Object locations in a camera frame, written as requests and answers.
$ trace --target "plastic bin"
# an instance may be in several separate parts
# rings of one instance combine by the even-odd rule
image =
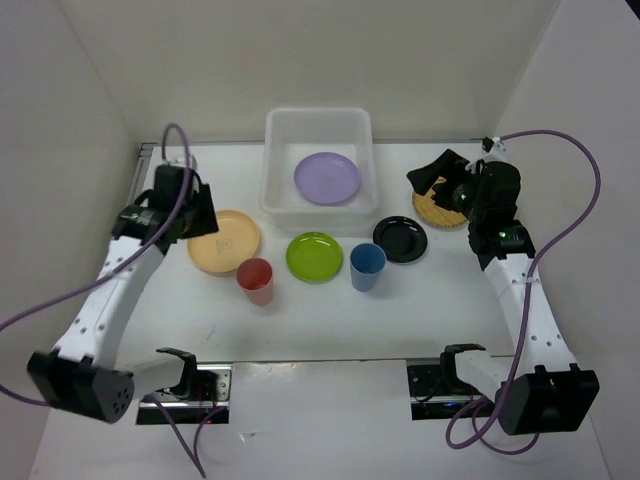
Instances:
[[[323,206],[298,192],[293,174],[302,159],[335,152],[353,161],[360,187],[347,201]],[[278,228],[300,233],[370,234],[380,201],[371,119],[361,108],[276,108],[267,116],[260,208]]]

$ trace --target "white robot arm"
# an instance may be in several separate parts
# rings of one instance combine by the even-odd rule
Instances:
[[[166,228],[185,174],[189,175],[188,194]],[[118,268],[165,228],[136,260]],[[211,191],[195,170],[185,173],[181,165],[159,166],[153,189],[127,206],[113,228],[114,238],[98,275],[113,278],[91,291],[51,352],[36,352],[29,360],[27,371],[50,406],[114,423],[134,399],[156,390],[189,394],[198,374],[194,355],[162,348],[156,359],[127,371],[115,370],[116,356],[136,303],[171,244],[217,231]]]
[[[498,420],[510,435],[575,431],[599,390],[593,371],[582,371],[564,342],[537,269],[528,275],[535,249],[526,228],[514,219],[520,174],[507,163],[499,138],[483,140],[473,163],[447,150],[435,162],[407,174],[424,195],[435,185],[436,205],[465,215],[469,244],[500,300],[514,347],[531,283],[529,322],[516,378]],[[509,369],[475,344],[449,345],[440,357],[449,383],[469,384],[497,402]]]

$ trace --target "cable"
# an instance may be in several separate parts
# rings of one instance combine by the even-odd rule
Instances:
[[[198,428],[196,429],[196,434],[193,436],[193,456],[196,457],[196,460],[200,462],[200,457],[198,456],[198,438],[200,438],[200,432],[202,431],[202,427],[204,427],[211,418],[213,418],[216,414],[225,410],[224,407],[218,407],[210,411],[205,415],[202,421],[198,424]]]
[[[204,472],[204,468],[202,468],[202,464],[200,463],[200,460],[198,460],[198,458],[189,449],[189,445],[187,445],[187,442],[184,440],[184,437],[180,433],[180,430],[178,429],[176,422],[173,421],[171,414],[167,411],[164,405],[162,405],[162,403],[160,403],[160,401],[154,395],[147,395],[142,400],[145,402],[153,402],[156,404],[156,407],[158,407],[158,410],[160,410],[160,413],[162,413],[162,416],[164,417],[164,419],[167,421],[167,423],[173,430],[173,433],[175,433],[176,437],[178,437],[178,441],[180,442],[180,445],[182,445],[182,448],[184,449],[185,453],[187,454],[189,459],[193,462],[195,467],[198,469],[198,472],[200,472],[200,476],[202,478],[207,478],[207,474]]]
[[[202,478],[207,478],[207,474],[205,473],[204,467],[202,466],[202,463],[200,462],[200,458],[198,457],[198,438],[200,437],[200,432],[202,431],[202,427],[204,427],[207,424],[207,422],[211,420],[211,418],[213,418],[216,414],[225,410],[225,408],[224,407],[214,408],[207,415],[205,415],[202,421],[198,424],[196,433],[193,436],[193,451],[191,451],[189,449],[189,445],[187,445],[187,442],[182,436],[182,433],[180,433],[180,430],[178,429],[178,425],[176,425],[176,422],[173,420],[173,417],[171,416],[167,408],[164,405],[162,405],[162,403],[160,403],[160,401],[154,395],[147,395],[142,399],[142,401],[152,402],[156,405],[156,407],[158,407],[158,410],[160,410],[160,413],[162,414],[164,419],[167,421],[167,423],[173,430],[173,433],[175,433],[176,437],[178,437],[178,441],[180,442],[180,445],[182,445],[182,448],[184,449],[185,453],[187,454],[191,462],[193,462],[195,467],[198,469],[198,472],[200,472],[200,476]]]
[[[182,140],[182,145],[184,147],[184,153],[185,153],[186,167],[184,169],[184,176],[183,176],[183,179],[182,179],[182,186],[180,187],[180,193],[178,194],[178,199],[176,200],[176,204],[174,205],[173,210],[171,210],[171,213],[169,214],[169,216],[167,217],[165,222],[162,224],[160,229],[149,239],[149,241],[147,243],[142,245],[140,247],[140,249],[138,249],[137,252],[135,252],[129,258],[124,260],[122,263],[120,263],[120,265],[118,265],[116,268],[111,270],[109,273],[103,275],[102,277],[100,277],[99,279],[97,279],[93,283],[90,283],[89,285],[86,285],[84,287],[80,287],[80,288],[78,288],[76,290],[73,290],[73,291],[71,291],[69,293],[65,293],[64,295],[60,295],[59,297],[53,298],[53,299],[48,300],[46,302],[43,302],[43,303],[41,303],[39,305],[35,305],[35,306],[31,307],[31,308],[28,308],[24,312],[21,312],[21,313],[18,313],[17,315],[14,315],[9,320],[7,320],[7,321],[3,322],[2,324],[0,324],[0,333],[2,333],[2,331],[4,329],[6,329],[7,327],[10,327],[14,323],[19,322],[20,320],[23,320],[24,318],[27,318],[27,317],[33,315],[34,313],[41,312],[42,310],[45,310],[45,309],[47,309],[49,307],[57,305],[58,303],[62,303],[65,300],[69,300],[70,298],[76,297],[78,295],[82,295],[83,293],[86,293],[86,292],[88,292],[90,290],[93,290],[93,289],[95,289],[97,287],[100,287],[101,285],[104,285],[109,280],[111,280],[114,277],[114,275],[120,273],[122,270],[124,270],[129,265],[131,265],[133,262],[135,262],[138,258],[140,258],[140,256],[144,252],[146,252],[153,244],[155,244],[155,242],[162,235],[164,235],[164,233],[167,231],[169,226],[173,223],[173,221],[178,216],[178,213],[180,212],[180,208],[182,207],[182,203],[184,202],[184,199],[187,196],[187,189],[189,187],[189,180],[190,180],[190,177],[191,177],[190,176],[190,173],[191,173],[191,170],[190,170],[191,154],[189,152],[189,142],[187,141],[187,136],[184,133],[184,130],[182,129],[182,127],[180,127],[180,125],[178,125],[176,123],[170,123],[169,125],[167,125],[167,127],[164,130],[164,134],[162,136],[162,159],[166,160],[166,158],[167,158],[166,155],[165,155],[165,144],[167,142],[167,138],[169,136],[169,132],[172,129],[174,129],[174,130],[176,130],[176,132],[178,132],[178,135],[180,136],[180,139]],[[19,393],[16,393],[16,392],[8,389],[7,387],[5,387],[2,384],[0,384],[0,393],[4,393],[5,395],[13,398],[14,400],[18,400],[19,402],[23,402],[23,403],[28,403],[30,405],[36,405],[36,406],[40,406],[40,407],[47,407],[48,406],[47,402],[43,402],[42,400],[35,400],[35,399],[32,399],[32,398],[27,398],[27,397],[25,397],[25,396],[23,396],[23,395],[21,395]]]
[[[431,390],[431,393],[426,397],[424,397],[422,400],[420,400],[418,397],[415,397],[415,396],[413,398],[416,400],[416,402],[424,405],[426,402],[431,400],[435,396],[435,394],[438,392],[438,388],[440,388],[440,385],[442,384],[443,379],[444,379],[444,373],[440,375],[440,377],[438,378],[438,381],[436,382],[433,389]]]
[[[473,427],[473,431],[478,433],[478,425],[476,424],[476,419],[478,416],[478,412],[480,412],[480,410],[482,409],[482,407],[484,407],[485,405],[488,405],[489,403],[491,403],[486,397],[482,398],[482,400],[484,400],[484,402],[482,404],[480,404],[477,408],[473,409],[473,413],[471,414],[471,426]],[[529,450],[531,450],[533,447],[535,447],[536,443],[538,443],[538,439],[540,438],[540,434],[536,433],[533,438],[531,439],[531,441],[524,447],[519,448],[518,450],[502,450],[501,448],[498,447],[494,447],[493,445],[491,445],[489,442],[487,442],[484,438],[480,437],[480,441],[482,442],[482,444],[487,447],[489,450],[492,450],[496,453],[499,453],[500,455],[511,455],[511,456],[515,456],[515,455],[520,455],[522,453],[528,452]]]
[[[502,140],[510,140],[510,139],[513,139],[513,138],[526,137],[526,136],[530,136],[530,135],[551,135],[551,136],[563,138],[563,139],[573,143],[576,147],[578,147],[578,149],[589,160],[589,163],[591,164],[591,168],[593,169],[593,174],[594,174],[594,177],[595,177],[595,186],[594,186],[594,189],[593,189],[593,195],[591,196],[591,200],[589,201],[589,204],[587,205],[585,210],[582,212],[582,214],[571,225],[569,225],[567,228],[565,228],[556,237],[554,237],[551,241],[549,241],[549,243],[547,243],[544,247],[542,247],[540,252],[538,252],[538,254],[534,257],[533,261],[531,262],[531,265],[529,266],[529,270],[527,272],[527,279],[533,277],[533,273],[535,272],[535,270],[536,270],[536,268],[538,266],[538,263],[540,263],[540,260],[542,260],[542,257],[544,257],[545,254],[554,245],[556,245],[560,240],[562,240],[567,235],[569,235],[572,231],[574,231],[589,216],[589,214],[593,211],[593,209],[594,209],[594,207],[596,205],[596,202],[598,201],[598,197],[600,196],[600,189],[602,187],[602,176],[600,174],[600,168],[598,167],[598,163],[596,162],[596,159],[593,157],[591,152],[589,152],[587,147],[585,147],[580,141],[576,140],[571,135],[567,135],[566,133],[558,132],[558,131],[555,131],[555,130],[527,130],[527,131],[524,131],[524,132],[518,132],[518,133],[512,133],[510,135],[505,135],[505,136],[501,137],[501,139]],[[471,437],[469,437],[468,439],[466,439],[466,440],[464,440],[463,442],[460,442],[460,443],[454,443],[451,440],[451,432],[453,430],[453,427],[454,427],[455,423],[465,413],[469,412],[470,410],[474,410],[476,408],[479,408],[481,406],[481,404],[484,401],[488,401],[488,399],[486,399],[486,397],[481,397],[478,400],[474,400],[473,402],[468,403],[467,405],[462,407],[458,412],[456,412],[456,414],[451,418],[451,421],[447,425],[447,429],[446,429],[446,432],[445,432],[445,439],[446,439],[447,445],[449,447],[453,448],[454,450],[460,450],[460,449],[466,448],[466,447],[468,447],[470,445],[473,445],[478,440],[483,440],[482,437],[487,433],[487,431],[495,423],[495,421],[498,419],[498,417],[500,416],[500,413],[502,412],[502,410],[504,408],[504,404],[506,402],[507,397],[509,396],[509,391],[511,390],[511,386],[513,385],[513,382],[514,382],[514,379],[515,379],[515,376],[516,376],[516,372],[518,370],[518,365],[519,365],[520,359],[522,357],[522,351],[524,349],[524,343],[525,343],[525,339],[526,339],[526,335],[527,335],[527,325],[529,323],[529,307],[531,305],[531,285],[532,285],[531,282],[527,282],[526,285],[525,285],[524,309],[523,309],[523,312],[522,312],[522,324],[520,326],[520,334],[519,334],[518,342],[517,342],[517,345],[516,345],[516,351],[515,351],[515,354],[513,356],[513,363],[511,364],[511,369],[509,370],[509,375],[507,376],[507,380],[503,384],[502,393],[500,394],[500,398],[498,399],[498,402],[496,403],[496,406],[493,409],[493,412],[491,413],[491,415],[489,416],[489,419],[487,420],[487,422],[482,427],[480,427],[478,430],[476,430],[474,435],[472,435]]]

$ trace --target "cup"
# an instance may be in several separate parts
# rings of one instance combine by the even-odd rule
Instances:
[[[263,258],[250,258],[240,264],[236,280],[254,305],[268,305],[273,300],[273,269]]]
[[[350,261],[353,288],[360,292],[368,292],[382,273],[387,256],[378,245],[361,243],[351,250]]]

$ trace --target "orange plate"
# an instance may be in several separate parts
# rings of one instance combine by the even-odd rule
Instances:
[[[440,177],[436,180],[436,185],[443,183],[444,178]],[[411,197],[411,203],[418,216],[424,220],[428,225],[436,228],[442,228],[451,230],[462,227],[467,223],[467,219],[461,213],[450,212],[444,208],[436,206],[433,201],[433,187],[429,189],[426,195],[421,196],[416,192],[413,192]]]
[[[260,245],[260,229],[253,219],[237,210],[216,212],[220,231],[190,238],[187,250],[196,267],[209,273],[232,272]]]

